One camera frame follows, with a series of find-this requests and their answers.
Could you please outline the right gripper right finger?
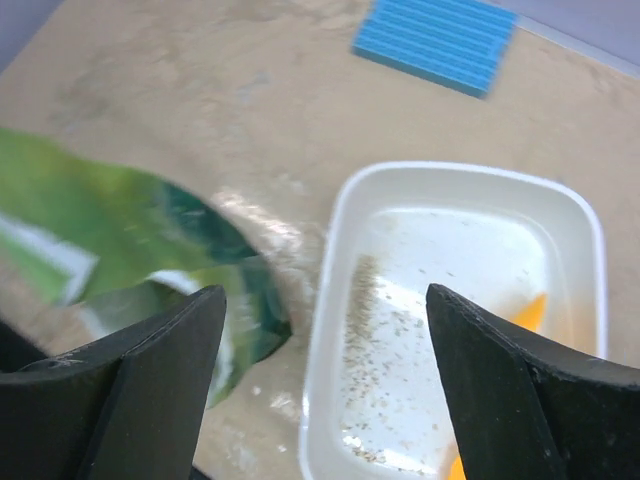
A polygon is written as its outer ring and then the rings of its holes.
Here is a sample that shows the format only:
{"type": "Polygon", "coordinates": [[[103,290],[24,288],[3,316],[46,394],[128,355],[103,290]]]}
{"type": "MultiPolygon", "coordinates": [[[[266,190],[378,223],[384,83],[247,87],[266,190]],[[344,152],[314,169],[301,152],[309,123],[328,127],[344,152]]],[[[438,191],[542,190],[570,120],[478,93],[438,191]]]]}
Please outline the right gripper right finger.
{"type": "Polygon", "coordinates": [[[636,479],[639,371],[508,322],[451,289],[429,331],[469,479],[636,479]]]}

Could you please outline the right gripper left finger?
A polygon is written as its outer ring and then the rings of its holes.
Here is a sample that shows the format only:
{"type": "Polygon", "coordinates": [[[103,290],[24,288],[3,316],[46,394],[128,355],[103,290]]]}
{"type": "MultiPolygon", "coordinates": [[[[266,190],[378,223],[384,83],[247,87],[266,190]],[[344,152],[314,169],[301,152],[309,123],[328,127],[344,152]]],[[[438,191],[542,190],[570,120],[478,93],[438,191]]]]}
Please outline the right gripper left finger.
{"type": "Polygon", "coordinates": [[[170,310],[50,356],[1,327],[5,479],[199,479],[193,463],[227,301],[170,310]]]}

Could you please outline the orange plastic scoop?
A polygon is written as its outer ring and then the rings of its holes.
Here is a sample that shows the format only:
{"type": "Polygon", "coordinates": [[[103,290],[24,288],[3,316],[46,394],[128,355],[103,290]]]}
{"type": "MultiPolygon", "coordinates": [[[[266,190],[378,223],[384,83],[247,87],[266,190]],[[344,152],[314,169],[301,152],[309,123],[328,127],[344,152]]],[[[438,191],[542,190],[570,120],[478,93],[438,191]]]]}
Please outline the orange plastic scoop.
{"type": "MultiPolygon", "coordinates": [[[[546,305],[547,295],[545,293],[541,293],[531,300],[526,306],[521,308],[519,312],[511,318],[511,322],[529,331],[537,332],[544,318],[546,305]]],[[[452,462],[447,479],[466,479],[460,455],[457,455],[455,460],[452,462]]]]}

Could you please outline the white litter box tray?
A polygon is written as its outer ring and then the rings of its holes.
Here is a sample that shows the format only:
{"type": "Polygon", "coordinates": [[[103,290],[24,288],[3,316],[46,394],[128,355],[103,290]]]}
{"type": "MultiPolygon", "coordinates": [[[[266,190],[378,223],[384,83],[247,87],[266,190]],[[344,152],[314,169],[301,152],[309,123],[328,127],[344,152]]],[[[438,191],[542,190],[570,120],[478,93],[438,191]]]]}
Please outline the white litter box tray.
{"type": "Polygon", "coordinates": [[[511,319],[539,295],[542,335],[608,350],[606,249],[558,183],[434,161],[366,167],[329,224],[299,433],[307,479],[443,479],[455,441],[426,315],[432,283],[511,319]]]}

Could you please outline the green litter bag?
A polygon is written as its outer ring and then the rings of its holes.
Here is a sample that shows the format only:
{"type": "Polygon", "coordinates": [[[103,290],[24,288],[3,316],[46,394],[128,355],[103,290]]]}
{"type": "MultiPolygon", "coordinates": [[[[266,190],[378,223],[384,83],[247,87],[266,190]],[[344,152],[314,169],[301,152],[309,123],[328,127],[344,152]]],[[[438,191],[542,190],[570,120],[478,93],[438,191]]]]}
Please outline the green litter bag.
{"type": "Polygon", "coordinates": [[[1,250],[45,301],[108,335],[220,285],[227,313],[208,401],[292,334],[266,258],[225,217],[152,173],[1,132],[1,250]]]}

